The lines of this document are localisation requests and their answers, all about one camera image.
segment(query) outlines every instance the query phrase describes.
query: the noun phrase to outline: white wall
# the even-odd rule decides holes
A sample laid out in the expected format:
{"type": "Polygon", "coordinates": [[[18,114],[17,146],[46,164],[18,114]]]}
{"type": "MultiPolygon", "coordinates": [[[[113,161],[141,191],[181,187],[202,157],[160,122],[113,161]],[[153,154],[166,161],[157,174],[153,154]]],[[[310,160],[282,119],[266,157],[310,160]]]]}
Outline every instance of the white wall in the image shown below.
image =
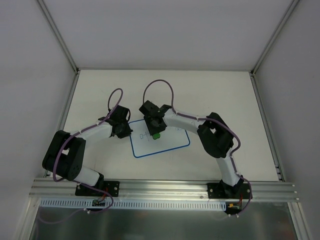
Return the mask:
{"type": "Polygon", "coordinates": [[[291,0],[45,0],[81,67],[252,69],[291,0]]]}
{"type": "Polygon", "coordinates": [[[303,0],[257,73],[287,180],[320,235],[320,1],[303,0]]]}
{"type": "Polygon", "coordinates": [[[35,0],[0,1],[0,239],[13,237],[73,79],[35,0]]]}

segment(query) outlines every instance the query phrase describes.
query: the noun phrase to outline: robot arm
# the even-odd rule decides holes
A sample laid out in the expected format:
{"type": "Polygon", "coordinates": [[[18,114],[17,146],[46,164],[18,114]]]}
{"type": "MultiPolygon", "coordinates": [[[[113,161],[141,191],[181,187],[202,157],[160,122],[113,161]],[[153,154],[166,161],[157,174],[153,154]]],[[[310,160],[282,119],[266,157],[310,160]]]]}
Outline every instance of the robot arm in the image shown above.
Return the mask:
{"type": "MultiPolygon", "coordinates": [[[[122,139],[131,135],[127,115],[129,109],[118,105],[110,118],[96,127],[74,137],[65,146],[56,169],[56,174],[69,181],[95,186],[102,189],[104,176],[86,166],[83,166],[85,149],[102,139],[117,136],[122,139]]],[[[59,130],[55,133],[51,144],[42,161],[42,167],[53,172],[58,152],[64,142],[71,136],[69,132],[59,130]]]]}
{"type": "MultiPolygon", "coordinates": [[[[164,131],[166,127],[178,127],[198,135],[204,150],[218,163],[222,175],[220,184],[225,196],[231,198],[239,190],[243,180],[235,173],[230,157],[233,136],[225,128],[211,121],[197,120],[196,116],[194,116],[195,119],[190,119],[178,115],[171,106],[163,105],[159,108],[148,100],[139,110],[144,115],[143,118],[153,139],[159,138],[160,132],[164,131]]],[[[217,113],[212,112],[207,118],[215,119],[227,126],[217,113]]]]}

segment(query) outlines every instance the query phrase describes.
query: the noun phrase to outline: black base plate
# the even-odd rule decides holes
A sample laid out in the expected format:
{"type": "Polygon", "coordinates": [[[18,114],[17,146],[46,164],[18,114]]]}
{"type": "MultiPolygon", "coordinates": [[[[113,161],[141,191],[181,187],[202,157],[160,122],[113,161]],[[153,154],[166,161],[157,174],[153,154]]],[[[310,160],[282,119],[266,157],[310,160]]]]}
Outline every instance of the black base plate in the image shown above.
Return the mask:
{"type": "MultiPolygon", "coordinates": [[[[103,187],[102,190],[106,190],[107,192],[114,198],[118,197],[119,195],[119,181],[103,181],[103,187]]],[[[90,188],[87,188],[83,185],[76,186],[75,188],[75,195],[76,196],[82,196],[82,197],[101,197],[103,195],[102,192],[98,192],[95,190],[91,190],[90,188]]]]}
{"type": "Polygon", "coordinates": [[[226,195],[221,194],[220,191],[215,191],[218,185],[219,183],[207,183],[207,192],[209,199],[240,199],[241,195],[243,199],[250,198],[250,188],[248,183],[242,183],[237,193],[232,197],[226,197],[226,195]]]}

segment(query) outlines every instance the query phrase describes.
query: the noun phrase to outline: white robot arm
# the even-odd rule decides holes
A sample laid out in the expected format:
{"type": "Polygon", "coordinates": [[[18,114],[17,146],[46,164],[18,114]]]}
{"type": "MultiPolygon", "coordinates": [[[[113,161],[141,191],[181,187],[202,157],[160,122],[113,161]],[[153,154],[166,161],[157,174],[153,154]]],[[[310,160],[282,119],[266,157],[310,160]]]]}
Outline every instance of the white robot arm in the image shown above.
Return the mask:
{"type": "Polygon", "coordinates": [[[209,116],[196,117],[176,111],[169,105],[159,108],[148,100],[143,103],[139,111],[144,115],[144,121],[153,139],[159,138],[160,132],[166,127],[178,127],[198,135],[204,150],[216,159],[220,168],[222,180],[218,187],[219,195],[232,198],[238,192],[244,180],[235,171],[236,166],[230,154],[234,137],[217,113],[212,112],[209,116]]]}

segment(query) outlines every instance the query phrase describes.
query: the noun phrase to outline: white ceiling panel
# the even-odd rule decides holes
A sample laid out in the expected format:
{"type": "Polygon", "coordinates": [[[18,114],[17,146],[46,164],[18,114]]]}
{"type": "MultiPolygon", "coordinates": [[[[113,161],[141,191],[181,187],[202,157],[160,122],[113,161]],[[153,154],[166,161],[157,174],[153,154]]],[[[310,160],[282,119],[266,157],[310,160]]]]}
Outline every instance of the white ceiling panel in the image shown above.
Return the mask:
{"type": "Polygon", "coordinates": [[[291,0],[46,0],[78,67],[250,70],[291,0]]]}

